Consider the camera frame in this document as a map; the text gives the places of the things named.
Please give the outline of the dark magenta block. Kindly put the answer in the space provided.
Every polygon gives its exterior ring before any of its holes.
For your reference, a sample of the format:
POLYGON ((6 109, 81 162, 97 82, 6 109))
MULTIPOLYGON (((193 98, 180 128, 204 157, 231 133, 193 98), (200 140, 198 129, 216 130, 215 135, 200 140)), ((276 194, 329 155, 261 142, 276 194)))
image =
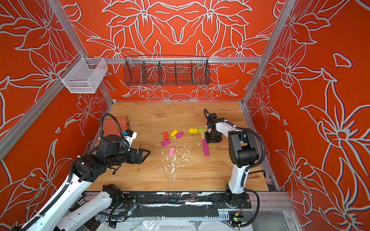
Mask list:
POLYGON ((206 139, 202 139, 202 145, 203 145, 204 149, 208 149, 208 143, 207 143, 206 139))

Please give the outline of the magenta block top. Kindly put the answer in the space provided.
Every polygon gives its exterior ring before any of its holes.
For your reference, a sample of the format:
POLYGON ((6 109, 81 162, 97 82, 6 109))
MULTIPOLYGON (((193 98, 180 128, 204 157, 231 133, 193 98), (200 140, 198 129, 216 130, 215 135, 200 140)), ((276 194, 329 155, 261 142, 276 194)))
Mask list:
POLYGON ((179 138, 181 138, 181 137, 183 137, 184 136, 184 133, 183 132, 179 132, 179 133, 177 133, 176 135, 175 135, 175 138, 176 139, 179 139, 179 138))

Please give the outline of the red block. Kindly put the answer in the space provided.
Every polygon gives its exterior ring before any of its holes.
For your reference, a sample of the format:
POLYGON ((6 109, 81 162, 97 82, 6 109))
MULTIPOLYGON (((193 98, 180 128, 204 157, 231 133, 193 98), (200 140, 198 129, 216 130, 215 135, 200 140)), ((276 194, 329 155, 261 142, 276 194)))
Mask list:
POLYGON ((164 133, 163 133, 163 135, 164 135, 164 139, 165 139, 165 140, 169 140, 168 132, 164 132, 164 133))

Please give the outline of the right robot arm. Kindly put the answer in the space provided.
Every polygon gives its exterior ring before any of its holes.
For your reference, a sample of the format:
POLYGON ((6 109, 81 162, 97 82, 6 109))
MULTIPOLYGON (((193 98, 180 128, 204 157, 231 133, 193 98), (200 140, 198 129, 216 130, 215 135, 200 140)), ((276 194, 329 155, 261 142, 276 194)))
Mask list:
POLYGON ((225 203, 235 208, 246 198, 245 184, 252 168, 262 164, 266 156, 266 146, 262 138, 252 129, 241 128, 226 118, 218 118, 215 113, 203 110, 207 120, 205 140, 207 143, 220 143, 228 139, 229 157, 233 164, 232 175, 226 185, 225 203))

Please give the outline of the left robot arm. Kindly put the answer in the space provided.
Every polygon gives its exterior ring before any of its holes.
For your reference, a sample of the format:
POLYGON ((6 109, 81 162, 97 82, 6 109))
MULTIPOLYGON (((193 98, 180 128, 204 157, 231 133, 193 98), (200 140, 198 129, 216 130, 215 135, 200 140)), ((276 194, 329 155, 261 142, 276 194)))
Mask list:
POLYGON ((117 172, 122 164, 141 164, 151 154, 149 150, 132 148, 133 136, 108 135, 87 154, 75 159, 66 180, 57 192, 31 220, 14 231, 75 231, 88 220, 110 206, 124 201, 122 191, 115 185, 103 187, 93 200, 68 213, 80 195, 107 169, 117 172))

